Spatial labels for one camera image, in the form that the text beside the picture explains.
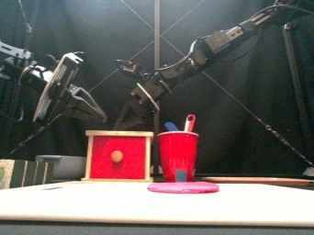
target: black backdrop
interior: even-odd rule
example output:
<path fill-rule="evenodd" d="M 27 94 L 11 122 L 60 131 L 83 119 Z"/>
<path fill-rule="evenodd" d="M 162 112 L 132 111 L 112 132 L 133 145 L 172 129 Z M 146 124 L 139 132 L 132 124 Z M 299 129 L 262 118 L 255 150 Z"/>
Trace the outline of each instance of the black backdrop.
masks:
<path fill-rule="evenodd" d="M 23 1 L 28 22 L 36 2 Z M 113 61 L 132 60 L 151 72 L 156 65 L 179 61 L 195 38 L 232 28 L 271 4 L 272 1 L 262 0 L 40 1 L 29 50 L 36 58 L 51 54 L 56 59 L 68 52 L 84 52 L 83 67 L 72 83 L 89 92 L 108 120 L 103 124 L 59 118 L 8 158 L 35 160 L 40 154 L 84 156 L 84 132 L 88 129 L 112 130 L 128 92 L 137 83 L 116 71 Z M 3 0 L 0 13 L 0 40 L 23 48 L 25 29 L 19 1 Z M 156 27 L 159 47 L 154 43 Z M 264 25 L 256 37 L 203 73 L 176 85 L 172 94 L 160 100 L 160 131 L 166 121 L 183 128 L 186 116 L 196 115 L 198 173 L 300 174 L 307 167 L 216 85 L 218 82 L 252 114 L 306 153 L 280 27 L 278 23 Z M 3 101 L 9 97 L 8 84 L 1 81 Z M 3 156 L 40 127 L 31 121 L 37 99 L 39 93 L 28 90 L 21 100 L 23 122 L 12 123 L 0 117 Z M 148 118 L 139 129 L 151 131 L 152 126 Z"/>

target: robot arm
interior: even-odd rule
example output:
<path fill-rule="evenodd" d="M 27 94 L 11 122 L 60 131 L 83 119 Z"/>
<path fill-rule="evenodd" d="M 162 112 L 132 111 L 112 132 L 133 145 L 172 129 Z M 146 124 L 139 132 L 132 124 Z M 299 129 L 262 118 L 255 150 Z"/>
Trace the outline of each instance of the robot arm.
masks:
<path fill-rule="evenodd" d="M 143 112 L 154 114 L 159 111 L 156 101 L 171 92 L 171 89 L 190 76 L 208 67 L 218 58 L 220 58 L 232 48 L 248 39 L 258 31 L 260 26 L 283 11 L 282 9 L 298 9 L 303 13 L 313 12 L 303 8 L 284 5 L 284 1 L 276 1 L 272 6 L 266 7 L 248 20 L 228 30 L 220 30 L 210 36 L 198 38 L 190 47 L 187 56 L 174 65 L 156 69 L 150 75 L 141 72 L 140 65 L 133 62 L 116 61 L 117 68 L 124 73 L 140 72 L 146 81 L 137 84 L 131 91 L 132 100 L 128 104 L 132 106 L 139 116 Z M 127 122 L 127 112 L 123 110 L 115 125 L 115 128 L 128 128 L 129 125 L 120 125 L 121 121 Z"/>

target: red cup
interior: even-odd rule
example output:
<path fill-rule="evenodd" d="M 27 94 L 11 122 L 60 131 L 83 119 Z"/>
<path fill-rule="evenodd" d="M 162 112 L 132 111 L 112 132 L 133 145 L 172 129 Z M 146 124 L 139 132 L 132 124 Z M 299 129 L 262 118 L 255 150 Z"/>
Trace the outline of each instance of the red cup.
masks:
<path fill-rule="evenodd" d="M 166 182 L 194 180 L 199 135 L 186 131 L 168 131 L 158 135 L 159 155 Z"/>

